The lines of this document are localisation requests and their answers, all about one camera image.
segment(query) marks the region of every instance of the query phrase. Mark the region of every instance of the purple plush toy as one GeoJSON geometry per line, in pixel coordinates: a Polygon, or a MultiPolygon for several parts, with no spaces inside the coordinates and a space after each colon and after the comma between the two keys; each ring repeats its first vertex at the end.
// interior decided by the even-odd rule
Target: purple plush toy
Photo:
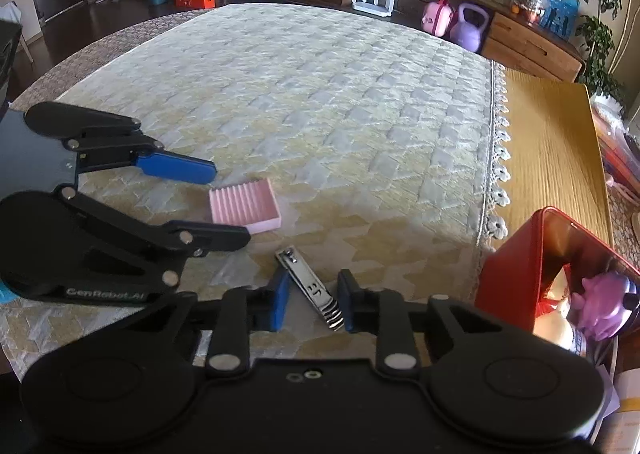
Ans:
{"type": "Polygon", "coordinates": [[[636,285],[618,272],[582,280],[584,294],[572,294],[571,308],[578,310],[577,328],[597,341],[615,335],[638,307],[636,285]]]}

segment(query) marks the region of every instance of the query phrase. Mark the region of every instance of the white router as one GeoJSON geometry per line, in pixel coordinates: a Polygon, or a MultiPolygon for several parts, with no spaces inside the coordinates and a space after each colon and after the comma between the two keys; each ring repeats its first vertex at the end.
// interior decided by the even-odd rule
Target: white router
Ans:
{"type": "Polygon", "coordinates": [[[379,0],[373,0],[373,2],[367,2],[367,0],[351,0],[351,5],[354,10],[360,12],[367,12],[368,14],[377,15],[379,17],[391,17],[394,12],[394,3],[396,0],[386,0],[384,6],[378,5],[379,0]]]}

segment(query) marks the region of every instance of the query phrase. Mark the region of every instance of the lace trim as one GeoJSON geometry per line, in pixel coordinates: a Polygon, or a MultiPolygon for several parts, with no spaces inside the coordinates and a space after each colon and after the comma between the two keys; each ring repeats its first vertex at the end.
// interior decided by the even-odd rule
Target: lace trim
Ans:
{"type": "Polygon", "coordinates": [[[511,141],[509,133],[504,129],[509,127],[509,121],[504,116],[509,113],[509,108],[505,106],[507,99],[507,82],[504,79],[504,66],[497,62],[491,62],[491,113],[489,127],[489,152],[487,156],[487,174],[484,185],[484,199],[482,202],[482,213],[480,215],[480,229],[478,232],[478,242],[488,244],[489,238],[504,239],[509,231],[504,219],[495,214],[495,207],[505,207],[511,200],[506,190],[498,185],[511,179],[511,174],[507,167],[500,161],[507,161],[511,158],[509,151],[501,145],[502,142],[511,141]]]}

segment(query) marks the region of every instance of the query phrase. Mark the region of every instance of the yellow wood board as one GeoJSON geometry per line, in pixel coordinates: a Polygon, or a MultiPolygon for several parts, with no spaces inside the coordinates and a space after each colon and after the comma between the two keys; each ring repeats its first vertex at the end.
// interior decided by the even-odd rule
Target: yellow wood board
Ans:
{"type": "MultiPolygon", "coordinates": [[[[506,70],[510,142],[504,146],[511,204],[498,207],[510,235],[536,210],[555,206],[610,246],[611,217],[586,88],[506,70]]],[[[501,241],[494,240],[494,246],[501,241]]]]}

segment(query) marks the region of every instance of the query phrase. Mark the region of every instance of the pink plastic tray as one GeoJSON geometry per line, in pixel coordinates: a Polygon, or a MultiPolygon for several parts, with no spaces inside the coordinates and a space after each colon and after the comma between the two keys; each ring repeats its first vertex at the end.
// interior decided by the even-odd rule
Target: pink plastic tray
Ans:
{"type": "Polygon", "coordinates": [[[209,191],[213,222],[246,227],[250,234],[282,226],[269,179],[209,191]]]}

